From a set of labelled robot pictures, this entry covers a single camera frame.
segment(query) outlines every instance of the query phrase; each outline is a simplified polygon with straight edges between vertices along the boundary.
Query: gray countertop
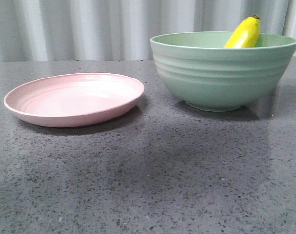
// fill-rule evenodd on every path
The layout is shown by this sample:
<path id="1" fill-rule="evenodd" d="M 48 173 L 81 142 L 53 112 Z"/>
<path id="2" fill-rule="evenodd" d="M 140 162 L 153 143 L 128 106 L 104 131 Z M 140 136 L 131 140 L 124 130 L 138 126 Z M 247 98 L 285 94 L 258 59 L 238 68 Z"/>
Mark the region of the gray countertop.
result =
<path id="1" fill-rule="evenodd" d="M 4 107 L 58 74 L 145 86 L 96 125 L 48 128 Z M 273 92 L 225 113 L 193 109 L 153 61 L 0 62 L 0 234 L 296 234 L 296 57 Z"/>

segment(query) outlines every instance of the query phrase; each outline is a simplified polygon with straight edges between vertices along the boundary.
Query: plate surface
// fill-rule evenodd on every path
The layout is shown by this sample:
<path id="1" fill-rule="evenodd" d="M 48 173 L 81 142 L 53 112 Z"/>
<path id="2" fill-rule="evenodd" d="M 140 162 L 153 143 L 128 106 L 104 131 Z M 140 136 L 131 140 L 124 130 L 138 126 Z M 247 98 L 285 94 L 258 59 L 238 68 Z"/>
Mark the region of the plate surface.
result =
<path id="1" fill-rule="evenodd" d="M 4 105 L 26 122 L 47 127 L 100 123 L 132 109 L 144 92 L 131 77 L 75 73 L 34 80 L 4 97 Z"/>

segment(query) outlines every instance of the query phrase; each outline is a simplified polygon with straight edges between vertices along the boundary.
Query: bowl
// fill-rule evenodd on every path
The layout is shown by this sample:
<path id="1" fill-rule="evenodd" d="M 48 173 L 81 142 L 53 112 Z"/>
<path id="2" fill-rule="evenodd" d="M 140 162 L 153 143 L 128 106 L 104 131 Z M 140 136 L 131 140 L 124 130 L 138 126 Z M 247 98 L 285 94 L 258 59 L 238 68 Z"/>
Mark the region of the bowl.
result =
<path id="1" fill-rule="evenodd" d="M 258 100 L 282 78 L 296 39 L 261 34 L 253 48 L 224 48 L 232 32 L 186 32 L 152 37 L 160 79 L 188 105 L 231 111 Z"/>

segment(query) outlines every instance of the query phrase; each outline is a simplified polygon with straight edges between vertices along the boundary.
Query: bowl base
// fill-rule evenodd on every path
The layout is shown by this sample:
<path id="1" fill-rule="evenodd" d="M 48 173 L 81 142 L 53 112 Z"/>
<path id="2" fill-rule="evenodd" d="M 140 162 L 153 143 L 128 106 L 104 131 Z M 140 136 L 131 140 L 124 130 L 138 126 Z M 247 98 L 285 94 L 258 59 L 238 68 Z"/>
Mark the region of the bowl base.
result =
<path id="1" fill-rule="evenodd" d="M 207 107 L 207 106 L 199 106 L 199 105 L 195 105 L 195 104 L 191 104 L 189 102 L 187 102 L 187 104 L 193 108 L 196 108 L 198 110 L 202 110 L 202 111 L 212 111 L 212 112 L 226 112 L 226 111 L 234 111 L 238 108 L 240 108 L 241 106 L 230 106 L 230 107 Z"/>

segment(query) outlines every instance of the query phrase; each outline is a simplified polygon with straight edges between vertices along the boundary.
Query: bowl rim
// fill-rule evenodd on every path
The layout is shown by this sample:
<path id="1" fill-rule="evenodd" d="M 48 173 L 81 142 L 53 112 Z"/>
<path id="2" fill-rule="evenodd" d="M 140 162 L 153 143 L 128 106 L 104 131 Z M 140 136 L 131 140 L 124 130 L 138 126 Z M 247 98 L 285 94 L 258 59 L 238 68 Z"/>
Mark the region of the bowl rim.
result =
<path id="1" fill-rule="evenodd" d="M 169 36 L 169 35 L 178 35 L 178 34 L 194 34 L 194 33 L 233 33 L 231 31 L 195 31 L 195 32 L 180 32 L 180 33 L 167 33 L 167 34 L 160 34 L 150 38 L 150 43 L 169 46 L 174 48 L 189 48 L 189 49 L 206 49 L 206 50 L 264 50 L 264 49 L 278 49 L 284 47 L 291 47 L 296 46 L 296 39 L 293 37 L 285 36 L 285 35 L 278 35 L 278 34 L 270 34 L 270 33 L 261 33 L 261 35 L 268 35 L 268 36 L 278 36 L 282 38 L 289 38 L 292 39 L 294 42 L 288 43 L 286 45 L 279 45 L 279 46 L 264 46 L 264 47 L 245 47 L 245 48 L 212 48 L 212 47 L 196 47 L 196 46 L 183 46 L 183 45 L 172 45 L 166 44 L 155 41 L 158 37 Z"/>

